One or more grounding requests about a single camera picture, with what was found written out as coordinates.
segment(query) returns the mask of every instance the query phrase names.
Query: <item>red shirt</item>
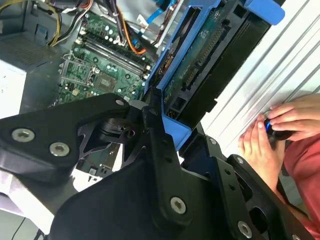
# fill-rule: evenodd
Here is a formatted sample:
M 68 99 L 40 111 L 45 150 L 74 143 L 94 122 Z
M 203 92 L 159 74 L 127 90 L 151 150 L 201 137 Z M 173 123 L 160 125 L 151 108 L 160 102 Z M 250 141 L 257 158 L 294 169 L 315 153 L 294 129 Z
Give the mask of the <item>red shirt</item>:
M 312 218 L 302 224 L 320 240 L 320 134 L 292 142 L 285 151 L 284 166 Z

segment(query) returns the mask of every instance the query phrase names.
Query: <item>orange wire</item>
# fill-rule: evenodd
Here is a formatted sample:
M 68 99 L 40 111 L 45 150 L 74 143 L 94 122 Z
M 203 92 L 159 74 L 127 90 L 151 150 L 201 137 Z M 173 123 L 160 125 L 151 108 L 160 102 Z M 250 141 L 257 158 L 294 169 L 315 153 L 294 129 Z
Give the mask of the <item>orange wire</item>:
M 85 9 L 89 6 L 89 4 L 90 4 L 90 0 L 86 4 L 81 4 L 79 7 L 82 9 Z
M 147 51 L 146 49 L 142 49 L 141 51 L 137 51 L 137 49 L 132 45 L 131 39 L 130 39 L 129 34 L 128 34 L 128 30 L 127 30 L 127 25 L 126 25 L 126 22 L 125 22 L 125 18 L 124 18 L 124 16 L 122 15 L 122 12 L 121 12 L 120 10 L 119 10 L 119 14 L 121 14 L 121 16 L 122 16 L 122 23 L 123 23 L 124 34 L 125 34 L 125 37 L 126 37 L 126 39 L 127 39 L 127 41 L 128 41 L 128 44 L 129 44 L 131 50 L 132 50 L 134 53 L 138 54 L 138 55 L 144 54 L 144 53 Z

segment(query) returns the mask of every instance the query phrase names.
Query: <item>black object in hand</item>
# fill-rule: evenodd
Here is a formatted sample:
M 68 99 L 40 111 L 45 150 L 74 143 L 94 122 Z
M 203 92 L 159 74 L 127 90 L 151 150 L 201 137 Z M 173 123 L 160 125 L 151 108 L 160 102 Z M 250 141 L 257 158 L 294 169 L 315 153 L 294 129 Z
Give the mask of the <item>black object in hand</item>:
M 294 131 L 275 131 L 272 129 L 272 126 L 270 124 L 270 119 L 266 118 L 264 120 L 264 126 L 266 133 L 268 137 L 273 137 L 275 140 L 286 140 L 290 138 L 293 134 Z

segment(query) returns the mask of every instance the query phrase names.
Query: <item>silver screw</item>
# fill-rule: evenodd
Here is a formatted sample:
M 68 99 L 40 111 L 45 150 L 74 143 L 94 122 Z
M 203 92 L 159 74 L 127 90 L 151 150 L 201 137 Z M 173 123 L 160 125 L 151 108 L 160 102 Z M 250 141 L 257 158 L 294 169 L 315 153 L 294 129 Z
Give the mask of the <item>silver screw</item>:
M 170 200 L 171 208 L 177 214 L 184 214 L 187 210 L 186 204 L 181 198 L 174 196 Z
M 216 145 L 216 144 L 217 144 L 216 140 L 214 140 L 213 138 L 210 138 L 210 142 L 211 142 L 213 145 Z
M 237 156 L 236 159 L 237 159 L 238 163 L 244 164 L 244 161 L 243 161 L 243 159 L 241 157 Z
M 119 104 L 120 106 L 125 105 L 125 103 L 124 103 L 123 101 L 121 101 L 121 100 L 115 100 L 115 102 L 116 102 L 117 104 Z
M 238 228 L 247 239 L 252 238 L 252 231 L 244 221 L 238 221 Z
M 27 128 L 18 128 L 11 133 L 14 140 L 20 143 L 27 143 L 35 138 L 35 133 Z
M 54 142 L 49 147 L 50 153 L 56 157 L 67 156 L 70 152 L 70 148 L 63 142 Z
M 297 235 L 293 234 L 293 235 L 292 235 L 292 239 L 293 239 L 293 240 L 300 240 L 300 237 L 298 237 Z
M 149 111 L 150 111 L 150 113 L 152 113 L 153 115 L 156 115 L 156 116 L 158 115 L 158 113 L 156 112 L 156 110 L 154 110 L 153 108 L 151 108 Z

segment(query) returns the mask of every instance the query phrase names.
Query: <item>green circuit board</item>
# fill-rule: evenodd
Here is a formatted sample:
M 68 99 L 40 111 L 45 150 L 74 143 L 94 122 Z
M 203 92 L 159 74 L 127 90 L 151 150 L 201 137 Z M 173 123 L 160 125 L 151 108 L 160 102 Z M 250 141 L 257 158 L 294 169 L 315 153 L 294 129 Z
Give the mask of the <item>green circuit board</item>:
M 187 89 L 199 73 L 200 66 L 205 62 L 209 53 L 224 32 L 221 26 L 223 9 L 216 9 L 210 13 L 199 34 L 195 37 L 181 64 L 163 91 L 164 104 L 168 104 L 174 94 L 181 88 Z
M 65 77 L 61 78 L 60 104 L 105 93 L 115 93 L 126 101 L 141 99 L 145 83 L 140 76 L 77 44 L 70 56 L 65 62 Z
M 114 42 L 119 37 L 117 25 L 113 21 L 89 12 L 81 24 L 78 37 L 81 41 L 76 41 L 70 53 L 64 57 L 59 104 L 105 93 L 115 93 L 126 101 L 142 98 L 146 76 L 154 62 L 147 54 L 136 55 L 127 44 Z M 91 44 L 93 41 L 115 54 L 99 54 L 85 46 L 87 39 Z M 123 59 L 117 58 L 117 55 L 126 58 L 127 62 L 120 64 Z M 132 72 L 131 68 L 126 67 L 128 59 L 140 66 L 139 70 Z

